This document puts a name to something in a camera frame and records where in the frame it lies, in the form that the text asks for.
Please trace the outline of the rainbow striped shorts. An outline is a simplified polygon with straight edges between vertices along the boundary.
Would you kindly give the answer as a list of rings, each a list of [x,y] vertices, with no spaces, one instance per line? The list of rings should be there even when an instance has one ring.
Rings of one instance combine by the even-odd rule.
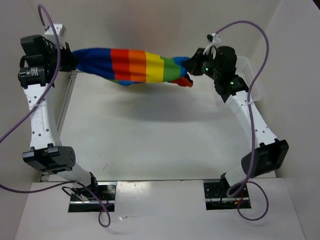
[[[172,83],[192,87],[182,63],[188,57],[164,57],[134,49],[85,48],[72,52],[78,63],[76,68],[121,86],[133,84]]]

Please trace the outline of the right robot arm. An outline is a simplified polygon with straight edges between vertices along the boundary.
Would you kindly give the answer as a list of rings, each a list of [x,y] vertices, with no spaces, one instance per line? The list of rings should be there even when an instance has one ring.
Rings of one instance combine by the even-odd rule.
[[[278,170],[289,150],[288,142],[280,140],[271,131],[249,93],[250,87],[237,74],[237,55],[229,46],[220,46],[216,54],[198,48],[182,63],[193,76],[206,75],[213,80],[216,93],[231,109],[245,131],[251,151],[240,165],[221,175],[219,191],[225,197],[234,197],[248,180]]]

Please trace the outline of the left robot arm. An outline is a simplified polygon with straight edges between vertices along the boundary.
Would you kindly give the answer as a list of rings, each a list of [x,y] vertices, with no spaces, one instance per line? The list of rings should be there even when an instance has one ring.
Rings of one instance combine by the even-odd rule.
[[[100,194],[95,176],[76,163],[72,147],[63,146],[55,120],[55,87],[50,82],[58,72],[71,72],[78,61],[68,45],[57,48],[41,35],[21,38],[25,55],[20,60],[18,80],[28,100],[31,122],[30,149],[22,154],[26,164],[49,175],[73,182],[73,192],[89,200]]]

